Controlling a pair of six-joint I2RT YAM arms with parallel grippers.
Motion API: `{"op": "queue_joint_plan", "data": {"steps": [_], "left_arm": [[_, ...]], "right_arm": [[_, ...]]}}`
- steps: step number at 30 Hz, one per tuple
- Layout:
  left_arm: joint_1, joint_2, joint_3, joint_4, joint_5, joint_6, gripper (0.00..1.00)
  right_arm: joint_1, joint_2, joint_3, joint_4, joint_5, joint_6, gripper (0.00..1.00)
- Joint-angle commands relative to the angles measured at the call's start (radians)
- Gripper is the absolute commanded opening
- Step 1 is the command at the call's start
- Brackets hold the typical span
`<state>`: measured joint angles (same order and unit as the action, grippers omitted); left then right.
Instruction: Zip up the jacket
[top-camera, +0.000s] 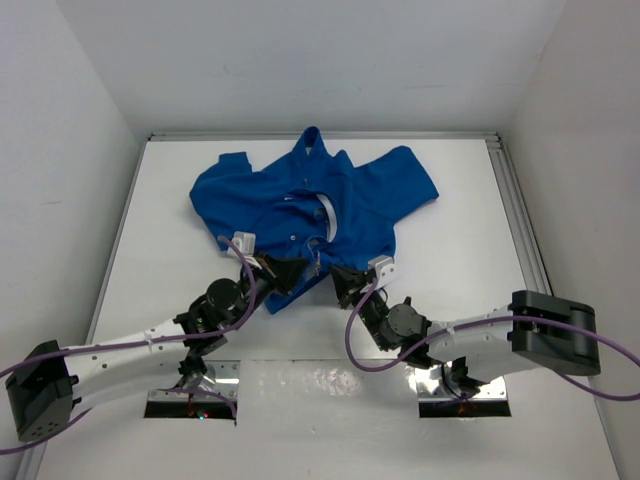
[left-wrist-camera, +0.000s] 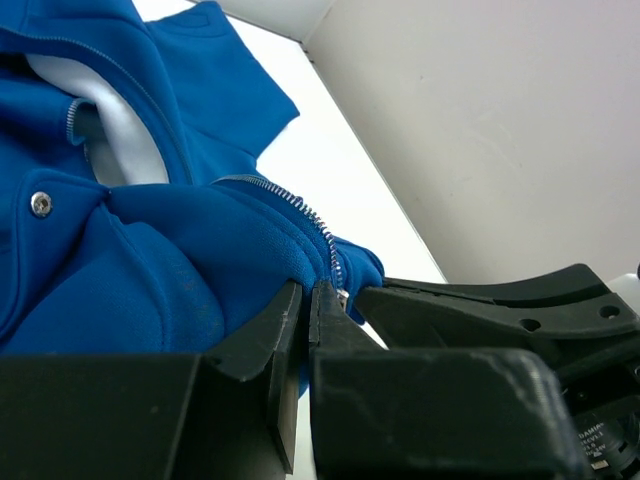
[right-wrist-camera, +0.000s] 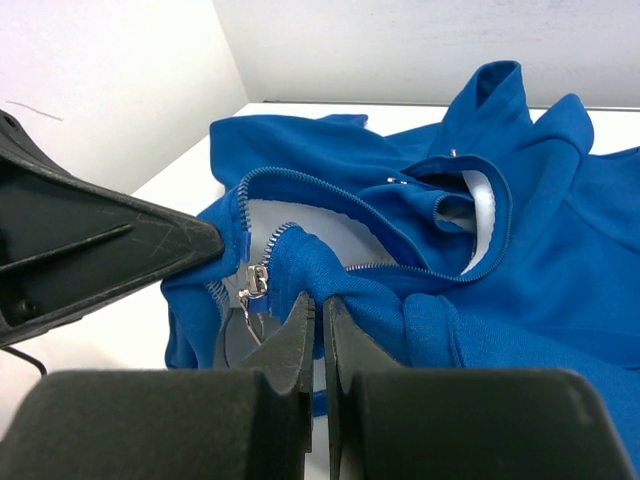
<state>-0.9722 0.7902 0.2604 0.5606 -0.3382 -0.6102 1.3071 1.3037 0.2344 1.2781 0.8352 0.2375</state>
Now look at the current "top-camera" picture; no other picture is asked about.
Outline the blue zip-up jacket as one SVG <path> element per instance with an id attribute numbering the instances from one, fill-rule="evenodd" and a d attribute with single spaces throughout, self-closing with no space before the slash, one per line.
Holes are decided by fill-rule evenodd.
<path id="1" fill-rule="evenodd" d="M 215 238 L 252 233 L 261 252 L 308 259 L 291 295 L 266 299 L 272 314 L 328 276 L 332 265 L 365 270 L 370 260 L 393 256 L 396 223 L 438 196 L 410 148 L 398 146 L 356 166 L 345 151 L 330 154 L 316 127 L 261 170 L 244 152 L 220 155 L 190 191 Z"/>

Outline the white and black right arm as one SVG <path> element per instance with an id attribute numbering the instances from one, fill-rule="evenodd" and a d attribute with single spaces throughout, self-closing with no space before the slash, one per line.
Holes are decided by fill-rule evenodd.
<path id="1" fill-rule="evenodd" d="M 409 299 L 388 306 L 374 271 L 329 269 L 341 307 L 353 307 L 376 346 L 416 368 L 439 367 L 449 395 L 465 398 L 498 377 L 537 368 L 563 375 L 601 371 L 592 307 L 530 290 L 508 305 L 452 322 L 429 320 Z"/>

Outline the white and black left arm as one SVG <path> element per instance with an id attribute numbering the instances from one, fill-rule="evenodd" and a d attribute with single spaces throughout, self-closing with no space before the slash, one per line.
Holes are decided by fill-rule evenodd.
<path id="1" fill-rule="evenodd" d="M 194 390 L 207 372 L 205 356 L 269 295 L 291 295 L 308 264 L 259 253 L 244 260 L 237 279 L 215 280 L 185 312 L 154 327 L 93 345 L 40 343 L 1 374 L 16 449 L 52 438 L 102 403 L 147 390 Z"/>

